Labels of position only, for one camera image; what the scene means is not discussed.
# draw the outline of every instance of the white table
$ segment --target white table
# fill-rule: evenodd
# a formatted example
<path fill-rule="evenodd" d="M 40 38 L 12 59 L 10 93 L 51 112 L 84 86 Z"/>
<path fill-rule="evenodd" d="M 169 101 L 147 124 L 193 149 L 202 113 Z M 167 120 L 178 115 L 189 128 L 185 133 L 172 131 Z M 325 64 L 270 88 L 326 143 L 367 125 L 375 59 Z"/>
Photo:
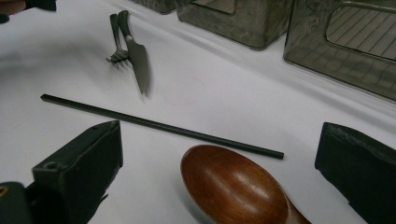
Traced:
<path fill-rule="evenodd" d="M 31 168 L 109 118 L 41 101 L 43 93 L 273 150 L 240 150 L 279 182 L 312 223 L 364 223 L 315 169 L 324 121 L 396 148 L 396 104 L 285 63 L 283 35 L 253 51 L 127 0 L 58 1 L 0 25 L 0 182 L 33 182 Z M 150 66 L 141 95 L 114 50 L 109 15 L 128 9 Z M 122 122 L 124 166 L 91 224 L 210 223 L 186 191 L 180 160 L 206 142 Z"/>

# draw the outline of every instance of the brown wooden spoon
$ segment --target brown wooden spoon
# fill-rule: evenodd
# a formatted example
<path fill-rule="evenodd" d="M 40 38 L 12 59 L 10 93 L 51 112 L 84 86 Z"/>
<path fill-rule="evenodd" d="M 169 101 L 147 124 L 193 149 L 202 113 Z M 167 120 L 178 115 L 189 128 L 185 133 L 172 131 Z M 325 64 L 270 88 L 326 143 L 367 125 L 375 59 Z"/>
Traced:
<path fill-rule="evenodd" d="M 310 223 L 267 171 L 229 149 L 192 147 L 180 170 L 190 196 L 217 223 Z"/>

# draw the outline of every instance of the metal fork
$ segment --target metal fork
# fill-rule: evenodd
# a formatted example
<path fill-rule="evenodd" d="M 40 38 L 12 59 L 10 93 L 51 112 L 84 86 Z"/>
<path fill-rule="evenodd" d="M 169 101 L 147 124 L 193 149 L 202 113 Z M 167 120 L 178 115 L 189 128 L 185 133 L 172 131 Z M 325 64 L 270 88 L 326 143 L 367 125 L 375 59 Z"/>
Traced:
<path fill-rule="evenodd" d="M 110 15 L 111 28 L 113 29 L 114 40 L 116 42 L 116 52 L 114 52 L 110 58 L 106 58 L 109 63 L 116 63 L 125 60 L 129 57 L 128 50 L 122 49 L 120 46 L 119 38 L 119 21 L 117 14 Z"/>

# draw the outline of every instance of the white tabletop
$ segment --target white tabletop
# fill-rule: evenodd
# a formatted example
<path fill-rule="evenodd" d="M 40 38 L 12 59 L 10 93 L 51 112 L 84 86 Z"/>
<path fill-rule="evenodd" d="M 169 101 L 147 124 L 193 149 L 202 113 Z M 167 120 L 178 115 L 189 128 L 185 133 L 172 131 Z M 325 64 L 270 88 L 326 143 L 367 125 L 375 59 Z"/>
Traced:
<path fill-rule="evenodd" d="M 57 6 L 0 25 L 0 182 L 29 185 L 32 167 L 112 120 L 45 103 L 46 93 L 282 151 L 280 161 L 233 149 L 272 174 L 312 223 L 364 223 L 314 167 L 321 127 L 345 125 L 396 148 L 396 104 L 285 63 L 284 35 L 254 51 L 127 0 Z M 147 95 L 131 65 L 105 61 L 115 51 L 108 17 L 124 9 L 148 51 Z M 124 166 L 90 223 L 210 223 L 179 170 L 188 148 L 207 143 L 127 122 L 121 132 Z"/>

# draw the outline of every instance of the fork handle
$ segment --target fork handle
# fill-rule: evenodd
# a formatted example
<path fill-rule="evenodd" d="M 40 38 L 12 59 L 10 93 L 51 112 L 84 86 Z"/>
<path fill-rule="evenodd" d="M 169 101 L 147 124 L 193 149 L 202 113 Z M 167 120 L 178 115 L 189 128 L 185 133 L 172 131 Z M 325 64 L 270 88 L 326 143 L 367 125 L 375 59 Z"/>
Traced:
<path fill-rule="evenodd" d="M 120 37 L 119 37 L 119 20 L 117 14 L 110 15 L 111 29 L 113 29 L 114 41 L 116 42 L 117 48 L 120 47 Z"/>
<path fill-rule="evenodd" d="M 119 26 L 125 38 L 129 36 L 132 39 L 134 39 L 131 35 L 131 31 L 129 31 L 128 16 L 129 16 L 128 10 L 123 10 L 122 12 L 119 13 Z"/>

